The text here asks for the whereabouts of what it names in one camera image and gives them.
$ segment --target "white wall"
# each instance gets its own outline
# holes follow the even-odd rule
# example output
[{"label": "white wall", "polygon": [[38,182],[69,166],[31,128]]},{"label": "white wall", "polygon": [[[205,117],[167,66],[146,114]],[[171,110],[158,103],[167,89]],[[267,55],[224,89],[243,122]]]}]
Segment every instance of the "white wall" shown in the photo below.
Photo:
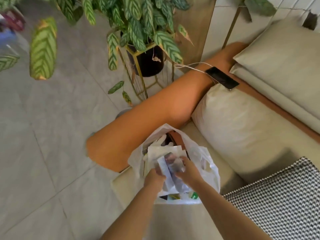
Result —
[{"label": "white wall", "polygon": [[[228,44],[235,41],[249,42],[263,31],[268,24],[273,21],[281,20],[286,17],[297,18],[303,23],[308,12],[294,9],[311,9],[312,13],[320,14],[320,0],[269,0],[276,8],[277,12],[273,17],[263,17],[251,14],[252,23],[247,23],[240,14],[238,17]],[[237,10],[237,3],[234,0],[217,0],[214,7],[209,31],[202,53],[202,61],[212,56],[222,48],[226,39],[232,20]]]}]

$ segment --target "tile floor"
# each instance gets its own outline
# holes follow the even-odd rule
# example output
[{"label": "tile floor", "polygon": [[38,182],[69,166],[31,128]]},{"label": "tile floor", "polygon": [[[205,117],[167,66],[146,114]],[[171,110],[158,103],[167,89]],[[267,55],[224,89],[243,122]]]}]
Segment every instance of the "tile floor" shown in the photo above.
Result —
[{"label": "tile floor", "polygon": [[[0,73],[0,239],[98,239],[123,209],[110,188],[117,174],[93,163],[83,148],[128,107],[121,91],[107,95],[127,79],[124,67],[107,67],[110,26],[103,17],[97,15],[96,26],[82,17],[69,27],[46,3],[25,0],[21,9],[28,41],[39,18],[56,18],[58,59],[47,81],[29,77],[23,52]],[[125,89],[139,103],[128,82]]]}]

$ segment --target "forearm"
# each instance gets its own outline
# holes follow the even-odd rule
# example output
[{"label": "forearm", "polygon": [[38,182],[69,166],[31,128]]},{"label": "forearm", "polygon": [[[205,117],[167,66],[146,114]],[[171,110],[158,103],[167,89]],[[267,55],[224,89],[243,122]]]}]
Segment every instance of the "forearm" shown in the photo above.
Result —
[{"label": "forearm", "polygon": [[156,197],[157,192],[152,187],[143,187],[101,240],[141,240],[150,222]]},{"label": "forearm", "polygon": [[202,181],[194,189],[224,240],[270,240],[245,214]]}]

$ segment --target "person's left hand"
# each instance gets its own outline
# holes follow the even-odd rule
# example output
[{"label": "person's left hand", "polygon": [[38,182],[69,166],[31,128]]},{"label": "person's left hand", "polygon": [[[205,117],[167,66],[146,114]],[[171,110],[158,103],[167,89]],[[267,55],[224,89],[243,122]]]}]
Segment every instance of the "person's left hand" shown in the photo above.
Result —
[{"label": "person's left hand", "polygon": [[159,193],[162,190],[165,180],[166,176],[162,175],[161,171],[157,172],[153,168],[149,171],[144,180],[144,187],[154,190],[155,193]]}]

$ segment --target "black and white patterned pillow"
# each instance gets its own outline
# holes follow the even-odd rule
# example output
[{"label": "black and white patterned pillow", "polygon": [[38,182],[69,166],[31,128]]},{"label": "black and white patterned pillow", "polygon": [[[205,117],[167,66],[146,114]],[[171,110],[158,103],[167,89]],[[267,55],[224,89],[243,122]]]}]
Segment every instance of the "black and white patterned pillow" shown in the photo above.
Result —
[{"label": "black and white patterned pillow", "polygon": [[305,157],[224,197],[274,240],[320,239],[320,172]]}]

